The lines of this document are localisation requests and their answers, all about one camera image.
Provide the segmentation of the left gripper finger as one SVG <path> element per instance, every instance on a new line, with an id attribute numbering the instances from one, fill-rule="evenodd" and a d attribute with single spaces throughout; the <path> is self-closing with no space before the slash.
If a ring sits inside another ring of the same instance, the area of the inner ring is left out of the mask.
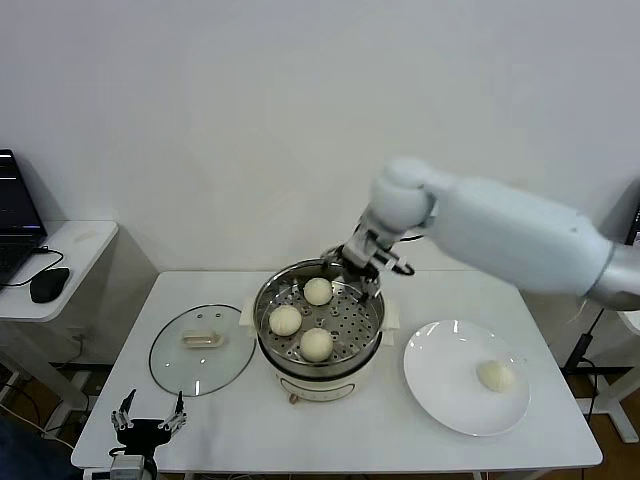
<path id="1" fill-rule="evenodd" d="M 119 408 L 112 411 L 111 422 L 115 430 L 127 430 L 133 427 L 133 422 L 129 417 L 129 410 L 135 397 L 135 393 L 136 390 L 132 389 L 131 392 L 122 400 Z"/>
<path id="2" fill-rule="evenodd" d="M 158 428 L 160 430 L 179 430 L 187 421 L 187 414 L 184 408 L 183 392 L 180 391 L 177 396 L 174 412 L 165 420 L 163 420 Z"/>

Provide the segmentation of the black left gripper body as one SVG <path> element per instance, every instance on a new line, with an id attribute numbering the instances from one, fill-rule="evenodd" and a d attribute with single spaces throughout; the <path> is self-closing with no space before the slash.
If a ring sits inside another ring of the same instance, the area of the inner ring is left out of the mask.
<path id="1" fill-rule="evenodd" d="M 125 453 L 154 453 L 170 441 L 170 429 L 162 420 L 132 420 L 116 429 L 116 437 Z"/>

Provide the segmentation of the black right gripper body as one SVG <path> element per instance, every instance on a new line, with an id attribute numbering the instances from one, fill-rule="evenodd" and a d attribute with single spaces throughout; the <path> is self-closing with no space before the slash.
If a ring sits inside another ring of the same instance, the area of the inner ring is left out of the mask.
<path id="1" fill-rule="evenodd" d="M 379 279 L 379 271 L 371 264 L 359 267 L 348 259 L 342 259 L 343 274 L 348 282 L 360 282 L 362 285 L 376 284 Z"/>

